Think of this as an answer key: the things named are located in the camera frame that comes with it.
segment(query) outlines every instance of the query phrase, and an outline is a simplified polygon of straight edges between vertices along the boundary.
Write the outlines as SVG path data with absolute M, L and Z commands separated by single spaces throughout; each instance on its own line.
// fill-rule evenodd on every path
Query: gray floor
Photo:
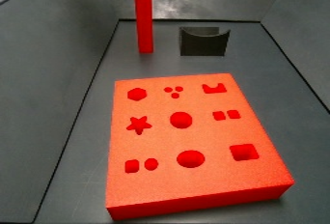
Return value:
M 296 185 L 280 200 L 134 219 L 131 223 L 329 223 L 330 117 L 257 23 L 156 22 L 156 53 L 140 55 L 135 23 L 122 22 L 73 131 L 38 223 L 111 223 L 105 183 L 114 81 L 230 72 L 270 134 Z M 228 55 L 181 57 L 178 27 L 233 30 Z

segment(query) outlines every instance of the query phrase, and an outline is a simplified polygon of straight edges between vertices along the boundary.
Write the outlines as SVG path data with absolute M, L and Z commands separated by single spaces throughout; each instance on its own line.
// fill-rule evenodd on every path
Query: circular hole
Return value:
M 165 88 L 165 91 L 166 91 L 168 93 L 170 93 L 170 92 L 173 91 L 173 89 L 172 89 L 170 87 L 166 87 L 166 88 Z
M 160 167 L 160 161 L 156 158 L 149 158 L 145 162 L 148 170 L 154 171 Z
M 181 86 L 176 87 L 176 91 L 182 92 L 184 91 L 184 87 L 181 87 Z
M 198 151 L 185 151 L 177 157 L 177 161 L 181 166 L 188 168 L 200 167 L 205 162 L 205 156 Z
M 172 97 L 173 97 L 173 98 L 180 98 L 181 96 L 180 96 L 178 93 L 173 93 L 173 94 L 172 94 Z
M 170 116 L 170 123 L 177 128 L 188 128 L 193 124 L 193 117 L 188 112 L 176 112 Z

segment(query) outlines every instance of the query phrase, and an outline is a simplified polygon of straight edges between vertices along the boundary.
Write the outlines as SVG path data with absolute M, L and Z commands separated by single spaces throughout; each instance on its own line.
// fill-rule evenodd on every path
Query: black curved block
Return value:
M 232 30 L 220 34 L 218 27 L 181 27 L 182 56 L 225 56 Z

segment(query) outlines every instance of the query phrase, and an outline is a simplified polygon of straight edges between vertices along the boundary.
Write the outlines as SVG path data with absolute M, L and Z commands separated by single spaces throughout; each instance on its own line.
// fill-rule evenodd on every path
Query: red foam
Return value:
M 135 0 L 135 14 L 140 52 L 153 53 L 153 0 Z
M 177 86 L 173 98 L 165 89 Z M 148 92 L 140 101 L 129 99 L 137 88 Z M 149 128 L 127 130 L 145 116 Z M 117 82 L 106 192 L 115 220 L 276 199 L 293 183 L 230 74 Z

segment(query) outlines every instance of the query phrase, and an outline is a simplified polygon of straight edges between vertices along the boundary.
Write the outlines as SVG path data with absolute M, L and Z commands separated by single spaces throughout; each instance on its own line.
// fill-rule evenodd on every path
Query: red upright prism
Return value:
M 140 53 L 153 53 L 153 0 L 135 0 L 135 13 Z

